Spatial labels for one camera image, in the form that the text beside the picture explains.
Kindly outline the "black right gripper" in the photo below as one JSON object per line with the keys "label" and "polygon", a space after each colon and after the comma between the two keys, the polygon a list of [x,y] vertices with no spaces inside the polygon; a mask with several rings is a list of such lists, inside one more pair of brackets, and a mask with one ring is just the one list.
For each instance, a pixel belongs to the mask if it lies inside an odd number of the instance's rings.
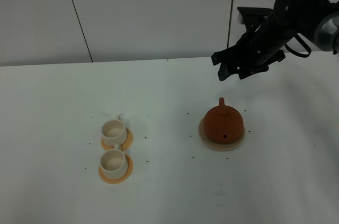
{"label": "black right gripper", "polygon": [[271,63],[285,58],[282,47],[298,57],[309,57],[311,49],[300,35],[322,51],[331,50],[329,0],[275,0],[273,11],[260,26],[246,28],[233,47],[213,53],[213,65],[220,65],[219,80],[268,71]]}

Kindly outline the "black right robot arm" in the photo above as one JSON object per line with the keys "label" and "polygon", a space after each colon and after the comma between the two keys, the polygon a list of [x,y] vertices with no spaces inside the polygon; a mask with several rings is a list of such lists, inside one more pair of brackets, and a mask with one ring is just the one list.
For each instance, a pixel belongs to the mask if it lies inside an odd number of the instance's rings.
{"label": "black right robot arm", "polygon": [[266,72],[285,58],[282,47],[301,58],[311,54],[308,39],[322,51],[338,52],[338,3],[329,0],[275,0],[274,7],[239,7],[246,32],[237,43],[215,52],[220,81]]}

